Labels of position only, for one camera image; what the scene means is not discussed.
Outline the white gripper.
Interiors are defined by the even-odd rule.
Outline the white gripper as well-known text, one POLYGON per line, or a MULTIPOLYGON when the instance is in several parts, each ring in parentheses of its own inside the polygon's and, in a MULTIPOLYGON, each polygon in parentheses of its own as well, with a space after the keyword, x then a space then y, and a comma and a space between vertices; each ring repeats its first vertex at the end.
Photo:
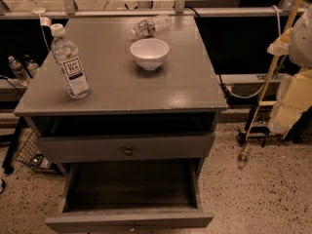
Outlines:
MULTIPOLYGON (((293 28, 287 29, 267 48, 273 56, 289 53, 289 44, 293 28)), ((268 122, 268 129, 283 135, 312 106, 312 69, 300 69, 295 75, 286 75, 277 93, 268 122)))

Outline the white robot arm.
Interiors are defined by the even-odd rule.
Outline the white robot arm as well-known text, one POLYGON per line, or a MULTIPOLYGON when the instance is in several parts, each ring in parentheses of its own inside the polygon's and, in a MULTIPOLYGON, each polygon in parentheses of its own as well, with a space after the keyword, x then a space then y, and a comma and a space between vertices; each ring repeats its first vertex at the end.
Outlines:
POLYGON ((267 52, 278 57, 288 55, 291 63, 300 67, 295 75, 286 75, 282 80, 270 113, 269 131, 283 135, 312 106, 312 6, 267 52))

